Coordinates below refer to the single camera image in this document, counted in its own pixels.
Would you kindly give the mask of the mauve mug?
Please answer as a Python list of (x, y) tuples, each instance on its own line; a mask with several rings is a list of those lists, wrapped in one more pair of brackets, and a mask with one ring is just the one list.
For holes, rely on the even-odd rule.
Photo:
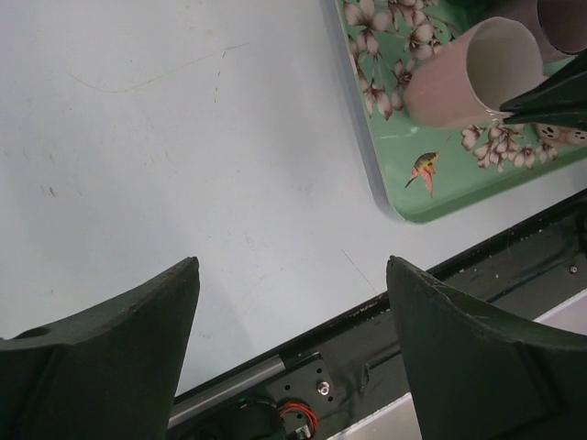
[(523, 24), (548, 64), (586, 50), (586, 6), (586, 0), (503, 1), (492, 16)]

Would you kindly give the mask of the light pink mug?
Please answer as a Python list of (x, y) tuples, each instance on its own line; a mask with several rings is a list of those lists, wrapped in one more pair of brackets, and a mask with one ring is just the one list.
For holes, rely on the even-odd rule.
[(482, 125), (505, 118), (500, 106), (543, 80), (532, 33), (517, 21), (492, 17), (414, 70), (404, 89), (404, 107), (420, 126)]

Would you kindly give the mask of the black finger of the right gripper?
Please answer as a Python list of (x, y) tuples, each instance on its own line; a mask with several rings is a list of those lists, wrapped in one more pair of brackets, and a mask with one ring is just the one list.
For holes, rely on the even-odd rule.
[(586, 126), (586, 54), (580, 53), (534, 89), (500, 106), (504, 122)]

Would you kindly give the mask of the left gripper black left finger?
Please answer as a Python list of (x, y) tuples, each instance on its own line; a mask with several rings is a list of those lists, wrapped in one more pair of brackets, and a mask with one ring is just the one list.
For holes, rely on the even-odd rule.
[(2, 438), (164, 438), (199, 291), (199, 261), (185, 258), (130, 291), (2, 340)]

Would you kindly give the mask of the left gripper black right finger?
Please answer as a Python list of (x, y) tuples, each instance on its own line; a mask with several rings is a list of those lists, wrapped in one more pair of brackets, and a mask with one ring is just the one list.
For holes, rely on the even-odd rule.
[(583, 439), (586, 338), (390, 257), (387, 291), (425, 439)]

